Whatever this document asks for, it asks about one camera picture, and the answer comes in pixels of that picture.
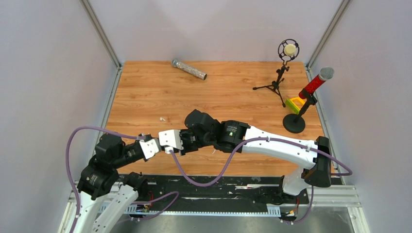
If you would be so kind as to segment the red glitter microphone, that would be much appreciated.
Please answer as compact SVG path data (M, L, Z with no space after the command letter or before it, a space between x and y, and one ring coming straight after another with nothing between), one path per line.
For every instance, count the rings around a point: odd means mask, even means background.
M316 89L318 89L323 83L330 80L334 76L334 69L332 67L324 67L320 70L319 74L311 80L298 94L299 98L307 99L309 95L312 95Z

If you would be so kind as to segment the yellow green toy block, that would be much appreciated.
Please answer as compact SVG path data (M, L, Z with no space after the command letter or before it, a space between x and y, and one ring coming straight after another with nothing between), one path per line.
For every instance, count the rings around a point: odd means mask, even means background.
M301 99L300 97L294 97L290 99L286 99L285 104L289 107L293 113L299 114L301 108L305 104L305 100Z

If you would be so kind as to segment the black round-base microphone stand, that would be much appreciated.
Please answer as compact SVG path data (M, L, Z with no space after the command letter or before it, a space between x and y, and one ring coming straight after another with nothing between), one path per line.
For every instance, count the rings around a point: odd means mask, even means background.
M306 127L303 114L306 113L311 105L315 105L317 102L318 100L315 98L314 94L309 95L299 114L291 113L283 118L282 122L284 128L291 133L301 133Z

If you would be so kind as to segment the black tripod microphone stand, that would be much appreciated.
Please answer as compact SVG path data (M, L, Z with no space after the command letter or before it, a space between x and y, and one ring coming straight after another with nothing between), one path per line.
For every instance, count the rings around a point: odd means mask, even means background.
M277 49L277 54L282 61L282 66L281 68L276 70L277 73L277 79L275 81L272 81L271 84L269 85L264 85L264 86L255 86L252 88L252 90L258 90L258 89L269 89L270 91L274 92L276 95L279 96L282 106L285 108L286 104L283 100L283 97L280 92L280 84L284 81L283 75L286 71L289 71L290 67L288 66L288 63L290 61L293 61L300 52L300 47L299 44L296 40L294 39L285 39L283 40Z

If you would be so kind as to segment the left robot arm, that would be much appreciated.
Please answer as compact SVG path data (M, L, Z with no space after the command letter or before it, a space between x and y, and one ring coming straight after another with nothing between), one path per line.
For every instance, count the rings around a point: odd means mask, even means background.
M132 172L120 183L117 193L102 213L103 203L120 175L118 168L138 160L148 160L161 151L157 138L139 136L127 145L120 134L105 133L95 147L95 154L82 170L78 184L71 183L76 210L68 233L108 233L126 209L136 200L148 197L148 180Z

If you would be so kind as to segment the silver glitter microphone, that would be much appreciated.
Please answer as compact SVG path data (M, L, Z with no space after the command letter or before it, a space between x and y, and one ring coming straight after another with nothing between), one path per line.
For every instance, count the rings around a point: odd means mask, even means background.
M188 74L191 74L191 75L193 75L193 76L195 76L195 77L197 77L201 80L205 80L207 78L207 74L205 72L200 71L199 69L194 68L194 67L192 67L192 66L190 66L190 65L188 65L184 62L181 62L177 59L173 59L171 61L171 64L172 64L173 67L178 68L178 69L180 69L180 70L182 70L182 71L184 71Z

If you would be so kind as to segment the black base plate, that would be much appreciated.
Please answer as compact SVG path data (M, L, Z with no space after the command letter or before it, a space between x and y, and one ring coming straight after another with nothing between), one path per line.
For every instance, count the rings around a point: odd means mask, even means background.
M264 212L267 204L295 208L310 200L310 190L298 196L280 191L280 177L224 176L208 187L189 183L181 175L144 175L137 202L158 199L150 210L160 211L168 204L169 211L181 212Z

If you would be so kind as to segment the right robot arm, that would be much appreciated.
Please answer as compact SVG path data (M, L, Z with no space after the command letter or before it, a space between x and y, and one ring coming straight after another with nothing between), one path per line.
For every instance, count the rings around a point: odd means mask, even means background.
M256 153L286 160L298 165L284 176L278 188L278 198L291 202L308 186L331 186L331 159L329 139L298 140L268 133L247 123L227 120L219 122L209 114L193 110L184 121L185 129L176 133L176 149L181 155L212 146L229 153Z

